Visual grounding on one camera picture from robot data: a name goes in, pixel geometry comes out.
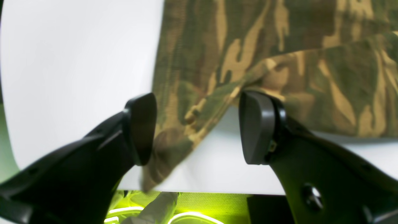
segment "clamp jaw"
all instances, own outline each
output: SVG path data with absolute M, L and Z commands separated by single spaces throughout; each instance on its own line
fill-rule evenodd
M 123 175 L 150 158 L 156 111 L 152 93 L 131 99 L 81 140 L 2 183 L 0 216 L 19 224 L 103 223 Z
M 296 224 L 398 223 L 398 181 L 316 137 L 278 99 L 243 92 L 239 123 L 247 164 L 271 166 Z

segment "camouflage jacket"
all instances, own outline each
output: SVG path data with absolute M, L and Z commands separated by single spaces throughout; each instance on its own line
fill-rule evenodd
M 162 182 L 239 99 L 284 102 L 316 131 L 398 136 L 397 0 L 165 0 L 153 92 Z

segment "white surface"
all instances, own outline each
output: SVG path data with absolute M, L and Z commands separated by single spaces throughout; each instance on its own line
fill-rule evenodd
M 161 0 L 5 1 L 2 84 L 21 169 L 150 92 L 161 17 Z M 237 118 L 231 108 L 157 190 L 283 194 L 269 167 L 245 164 Z M 398 179 L 396 141 L 326 137 Z M 139 175 L 134 167 L 119 188 L 138 189 Z
M 10 222 L 10 221 L 5 220 L 5 219 L 2 219 L 2 218 L 0 217 L 0 224 L 15 224 L 15 223 L 14 223 L 14 222 Z

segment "green light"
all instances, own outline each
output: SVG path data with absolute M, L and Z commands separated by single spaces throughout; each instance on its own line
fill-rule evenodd
M 215 224 L 224 224 L 224 223 L 218 221 L 217 219 L 203 215 L 202 213 L 199 213 L 199 212 L 184 212 L 184 213 L 177 214 L 177 215 L 173 216 L 167 224 L 171 224 L 171 222 L 173 222 L 175 219 L 177 219 L 179 217 L 183 217 L 183 216 L 196 216 L 196 217 L 199 217 L 202 219 L 206 219 Z
M 119 218 L 117 216 L 110 217 L 110 218 L 105 219 L 103 222 L 113 222 L 113 221 L 117 221 L 118 222 Z
M 109 214 L 115 213 L 115 212 L 126 212 L 126 211 L 132 211 L 132 210 L 140 210 L 142 211 L 144 208 L 141 206 L 135 206 L 135 207 L 127 207 L 127 208 L 117 208 L 109 211 Z

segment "camouflage cloth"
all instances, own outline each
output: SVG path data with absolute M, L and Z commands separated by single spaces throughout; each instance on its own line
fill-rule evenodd
M 397 0 L 166 0 L 153 92 L 162 182 L 242 90 L 273 95 L 307 128 L 398 136 Z

